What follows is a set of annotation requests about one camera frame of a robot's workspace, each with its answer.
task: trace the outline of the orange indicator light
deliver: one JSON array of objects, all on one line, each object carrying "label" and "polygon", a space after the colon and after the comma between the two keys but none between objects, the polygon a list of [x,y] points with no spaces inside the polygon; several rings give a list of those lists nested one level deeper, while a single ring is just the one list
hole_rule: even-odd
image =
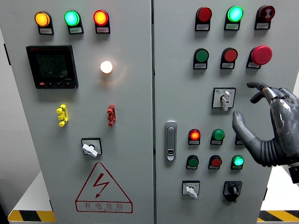
[{"label": "orange indicator light", "polygon": [[36,13],[34,20],[36,21],[37,25],[40,27],[46,27],[51,22],[50,16],[47,12]]},{"label": "orange indicator light", "polygon": [[99,26],[105,26],[109,21],[108,13],[104,10],[98,10],[93,14],[94,22]]}]

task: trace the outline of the warning triangle sign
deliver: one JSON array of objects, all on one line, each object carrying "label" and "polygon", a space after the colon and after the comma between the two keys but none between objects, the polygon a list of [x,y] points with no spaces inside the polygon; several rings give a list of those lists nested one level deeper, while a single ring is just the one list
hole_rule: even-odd
[{"label": "warning triangle sign", "polygon": [[78,212],[133,213],[133,203],[100,162],[93,167],[76,199]]}]

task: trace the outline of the lightning bolt symbol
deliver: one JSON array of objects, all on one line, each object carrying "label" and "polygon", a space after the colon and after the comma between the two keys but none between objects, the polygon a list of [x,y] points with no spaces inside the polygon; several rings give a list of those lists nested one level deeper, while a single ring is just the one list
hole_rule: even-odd
[{"label": "lightning bolt symbol", "polygon": [[101,173],[97,179],[97,181],[94,183],[93,187],[97,187],[97,186],[100,186],[100,185],[105,185],[103,187],[103,189],[95,196],[95,198],[98,198],[100,197],[100,193],[105,189],[105,187],[107,187],[107,185],[110,183],[110,182],[105,182],[105,183],[99,183],[100,179],[102,179],[102,177],[104,176],[103,173]]}]

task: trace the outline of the meter display screen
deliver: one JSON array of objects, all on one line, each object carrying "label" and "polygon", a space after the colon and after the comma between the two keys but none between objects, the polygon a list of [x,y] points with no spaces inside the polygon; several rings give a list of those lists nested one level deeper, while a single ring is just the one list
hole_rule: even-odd
[{"label": "meter display screen", "polygon": [[37,89],[76,89],[78,80],[71,45],[26,47]]}]

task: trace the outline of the gray metal surface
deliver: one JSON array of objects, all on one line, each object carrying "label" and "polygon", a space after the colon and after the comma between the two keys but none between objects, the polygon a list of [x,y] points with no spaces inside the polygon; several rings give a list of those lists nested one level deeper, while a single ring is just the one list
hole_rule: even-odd
[{"label": "gray metal surface", "polygon": [[[150,0],[2,0],[0,4],[1,29],[57,223],[128,224],[142,220],[142,223],[152,224]],[[95,34],[93,13],[99,9],[109,13],[110,35]],[[68,10],[80,14],[84,34],[69,35],[64,21]],[[38,11],[51,15],[54,36],[38,34],[34,21]],[[59,44],[73,46],[79,88],[38,90],[25,48]],[[114,66],[109,75],[100,71],[100,63],[105,60]],[[62,103],[67,106],[69,121],[59,127],[56,109]],[[110,104],[115,105],[117,114],[113,127],[108,126],[107,120]],[[84,156],[82,138],[101,138],[103,155]],[[105,166],[132,201],[133,213],[76,211],[75,200],[97,162]],[[119,189],[113,194],[109,186],[117,185],[107,171],[99,166],[96,173],[98,176],[104,173],[103,178],[111,182],[101,197],[107,201],[125,198]],[[83,191],[84,196],[90,197],[86,200],[94,200],[94,189],[90,194],[88,191]]]},{"label": "gray metal surface", "polygon": [[[254,30],[256,12],[262,5],[272,5],[276,14],[270,30]],[[223,31],[227,10],[243,7],[244,16],[239,31]],[[213,12],[209,32],[194,32],[196,11],[209,7]],[[272,139],[273,130],[269,105],[265,99],[251,104],[257,92],[246,83],[260,81],[270,86],[293,90],[299,70],[297,37],[298,1],[171,1],[155,0],[155,101],[156,101],[156,184],[157,223],[256,223],[266,191],[270,168],[257,164],[243,146],[235,146],[232,112],[239,110],[252,131],[261,139]],[[268,45],[273,51],[270,62],[260,70],[246,69],[250,51]],[[220,70],[225,48],[238,51],[234,70]],[[209,52],[207,70],[193,70],[193,54],[198,48]],[[212,109],[214,87],[235,87],[234,108],[225,112]],[[164,158],[164,124],[178,124],[176,160]],[[188,132],[201,132],[199,146],[188,145]],[[213,130],[225,132],[222,146],[211,146]],[[197,170],[186,170],[189,155],[199,158]],[[208,170],[209,158],[219,155],[220,170]],[[244,157],[242,170],[231,170],[234,155]],[[198,200],[181,194],[182,181],[199,180]],[[237,202],[225,201],[222,194],[225,181],[242,181]]]}]

